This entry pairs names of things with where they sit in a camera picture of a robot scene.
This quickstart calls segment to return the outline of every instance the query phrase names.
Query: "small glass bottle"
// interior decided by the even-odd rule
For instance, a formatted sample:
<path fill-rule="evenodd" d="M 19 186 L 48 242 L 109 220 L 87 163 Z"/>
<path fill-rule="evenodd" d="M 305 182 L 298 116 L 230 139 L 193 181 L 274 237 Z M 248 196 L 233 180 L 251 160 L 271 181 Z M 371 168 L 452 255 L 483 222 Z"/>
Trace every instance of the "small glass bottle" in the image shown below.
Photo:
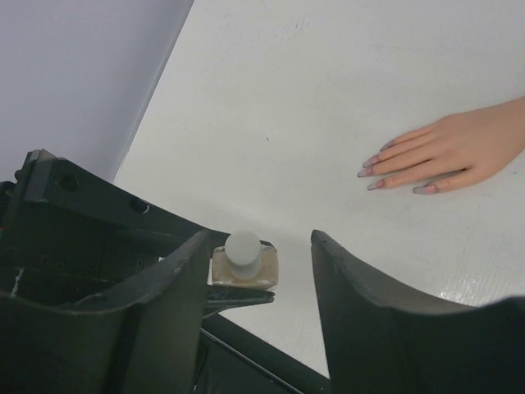
<path fill-rule="evenodd" d="M 212 284 L 270 290 L 279 280 L 279 260 L 273 246 L 263 245 L 255 234 L 231 234 L 212 257 Z"/>

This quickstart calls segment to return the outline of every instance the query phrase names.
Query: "beige liquid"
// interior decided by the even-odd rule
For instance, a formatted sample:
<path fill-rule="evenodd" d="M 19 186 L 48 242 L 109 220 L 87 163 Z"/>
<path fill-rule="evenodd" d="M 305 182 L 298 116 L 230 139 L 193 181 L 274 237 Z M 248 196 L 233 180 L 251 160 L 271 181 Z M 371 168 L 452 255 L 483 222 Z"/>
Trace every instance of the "beige liquid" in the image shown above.
<path fill-rule="evenodd" d="M 279 259 L 273 246 L 262 245 L 261 269 L 251 279 L 239 279 L 231 273 L 230 260 L 224 247 L 216 248 L 212 257 L 212 284 L 219 286 L 237 286 L 250 289 L 270 290 L 279 281 Z"/>

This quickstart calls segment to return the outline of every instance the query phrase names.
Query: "white table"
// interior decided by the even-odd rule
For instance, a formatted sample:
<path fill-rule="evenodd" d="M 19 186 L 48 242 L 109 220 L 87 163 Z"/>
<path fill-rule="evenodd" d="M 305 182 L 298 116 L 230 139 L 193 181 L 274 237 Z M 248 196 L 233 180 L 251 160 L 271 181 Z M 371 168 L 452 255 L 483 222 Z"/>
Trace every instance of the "white table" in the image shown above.
<path fill-rule="evenodd" d="M 326 374 L 313 228 L 423 291 L 525 292 L 525 157 L 447 195 L 366 191 L 391 137 L 525 94 L 522 0 L 197 0 L 117 184 L 280 252 L 273 305 L 226 313 Z"/>

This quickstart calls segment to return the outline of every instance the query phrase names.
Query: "gray wall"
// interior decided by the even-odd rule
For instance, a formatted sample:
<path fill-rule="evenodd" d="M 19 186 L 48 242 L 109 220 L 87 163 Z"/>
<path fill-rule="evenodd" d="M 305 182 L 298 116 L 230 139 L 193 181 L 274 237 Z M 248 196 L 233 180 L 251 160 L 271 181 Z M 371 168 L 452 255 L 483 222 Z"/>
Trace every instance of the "gray wall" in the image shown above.
<path fill-rule="evenodd" d="M 112 181 L 192 2 L 1 2 L 0 181 L 40 148 Z"/>

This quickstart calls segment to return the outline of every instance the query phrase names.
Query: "scuff mark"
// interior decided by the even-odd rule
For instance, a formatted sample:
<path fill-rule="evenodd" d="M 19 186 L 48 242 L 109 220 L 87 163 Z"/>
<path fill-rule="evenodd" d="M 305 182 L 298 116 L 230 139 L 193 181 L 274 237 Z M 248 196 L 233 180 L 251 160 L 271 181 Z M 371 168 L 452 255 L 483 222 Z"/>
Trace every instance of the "scuff mark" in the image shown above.
<path fill-rule="evenodd" d="M 22 274 L 24 273 L 25 268 L 21 267 L 18 268 L 18 275 L 15 277 L 15 285 L 13 286 L 13 290 L 11 290 L 11 297 L 16 297 L 16 293 L 18 292 L 18 283 L 20 282 L 20 279 L 22 278 Z"/>

